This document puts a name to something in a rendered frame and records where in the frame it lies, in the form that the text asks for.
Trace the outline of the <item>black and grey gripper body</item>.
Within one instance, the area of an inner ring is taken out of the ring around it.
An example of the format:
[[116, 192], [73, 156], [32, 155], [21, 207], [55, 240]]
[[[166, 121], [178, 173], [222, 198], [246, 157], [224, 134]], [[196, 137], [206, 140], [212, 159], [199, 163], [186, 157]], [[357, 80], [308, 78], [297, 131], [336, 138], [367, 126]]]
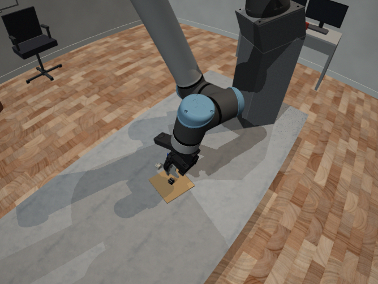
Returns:
[[178, 172], [180, 173], [180, 175], [184, 176], [184, 174], [188, 172], [189, 169], [192, 168], [194, 164], [197, 163], [197, 160], [199, 158], [197, 154], [199, 153], [200, 153], [199, 148], [196, 152], [191, 153], [191, 154], [183, 154], [179, 152], [176, 153], [171, 150], [171, 152], [168, 154], [166, 159], [169, 158], [170, 159], [169, 162], [173, 164], [178, 170], [180, 168]]

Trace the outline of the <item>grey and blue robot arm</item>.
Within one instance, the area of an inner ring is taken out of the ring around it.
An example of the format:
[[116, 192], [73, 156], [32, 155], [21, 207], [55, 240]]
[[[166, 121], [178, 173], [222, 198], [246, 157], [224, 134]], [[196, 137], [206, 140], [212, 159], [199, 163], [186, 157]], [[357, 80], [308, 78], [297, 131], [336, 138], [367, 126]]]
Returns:
[[[223, 89], [205, 81], [169, 0], [130, 0], [171, 72], [182, 102], [172, 135], [160, 133], [155, 144], [183, 154], [198, 150], [205, 133], [244, 110], [235, 87]], [[290, 8], [290, 0], [246, 0], [246, 14], [269, 18]], [[179, 90], [180, 89], [180, 90]], [[215, 112], [216, 111], [216, 112]]]

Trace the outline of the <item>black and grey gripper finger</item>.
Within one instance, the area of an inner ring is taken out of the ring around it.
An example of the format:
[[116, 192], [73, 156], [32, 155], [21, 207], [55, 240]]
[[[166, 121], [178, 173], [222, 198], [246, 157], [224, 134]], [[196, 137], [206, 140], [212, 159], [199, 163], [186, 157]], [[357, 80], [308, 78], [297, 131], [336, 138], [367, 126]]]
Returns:
[[173, 175], [174, 177], [176, 177], [176, 178], [179, 178], [179, 175], [178, 175], [178, 173], [176, 172], [176, 167], [173, 165], [173, 164], [171, 164], [170, 162], [169, 162], [169, 158], [168, 159], [166, 159], [165, 160], [165, 163], [164, 163], [164, 170], [165, 170], [165, 173], [167, 174], [167, 175], [169, 175], [169, 174], [171, 174], [171, 175]]

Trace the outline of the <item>orange flat mat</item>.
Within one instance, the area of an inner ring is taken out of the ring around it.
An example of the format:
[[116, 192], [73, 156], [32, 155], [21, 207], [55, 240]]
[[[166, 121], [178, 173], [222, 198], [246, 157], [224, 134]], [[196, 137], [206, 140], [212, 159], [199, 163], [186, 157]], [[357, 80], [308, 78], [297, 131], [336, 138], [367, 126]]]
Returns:
[[[178, 171], [179, 170], [176, 169], [177, 173]], [[178, 175], [179, 178], [176, 178], [171, 174], [168, 176], [165, 171], [162, 171], [149, 179], [151, 184], [166, 201], [166, 203], [171, 202], [195, 186], [185, 175], [181, 176], [180, 173], [178, 173]], [[168, 179], [170, 177], [174, 179], [174, 183], [172, 185], [168, 183]]]

